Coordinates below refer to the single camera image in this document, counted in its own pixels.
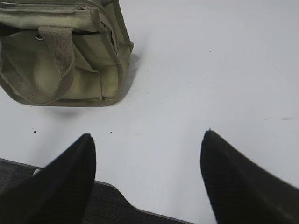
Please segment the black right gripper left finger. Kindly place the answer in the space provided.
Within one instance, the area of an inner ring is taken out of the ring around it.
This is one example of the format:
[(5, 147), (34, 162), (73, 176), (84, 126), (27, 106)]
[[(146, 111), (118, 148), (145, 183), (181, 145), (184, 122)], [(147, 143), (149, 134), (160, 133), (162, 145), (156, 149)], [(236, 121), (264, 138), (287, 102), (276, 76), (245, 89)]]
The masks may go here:
[(43, 170), (1, 194), (0, 222), (82, 223), (95, 173), (95, 144), (85, 133)]

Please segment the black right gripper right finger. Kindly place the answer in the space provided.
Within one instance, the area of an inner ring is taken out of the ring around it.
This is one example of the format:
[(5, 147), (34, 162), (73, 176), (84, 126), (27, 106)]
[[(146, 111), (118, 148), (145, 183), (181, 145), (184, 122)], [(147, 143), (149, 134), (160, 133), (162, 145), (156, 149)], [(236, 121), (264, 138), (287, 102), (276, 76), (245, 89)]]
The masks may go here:
[(299, 190), (206, 131), (200, 170), (219, 224), (297, 224)]

